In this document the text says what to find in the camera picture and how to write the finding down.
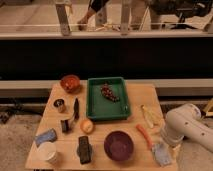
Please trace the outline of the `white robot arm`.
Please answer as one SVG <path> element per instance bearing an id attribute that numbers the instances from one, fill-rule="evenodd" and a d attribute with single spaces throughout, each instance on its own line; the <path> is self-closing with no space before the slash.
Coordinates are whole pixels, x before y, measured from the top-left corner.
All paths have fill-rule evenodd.
<path id="1" fill-rule="evenodd" d="M 200 122 L 201 111 L 191 103 L 171 109 L 166 113 L 161 136 L 171 147 L 188 137 L 213 153 L 213 129 Z"/>

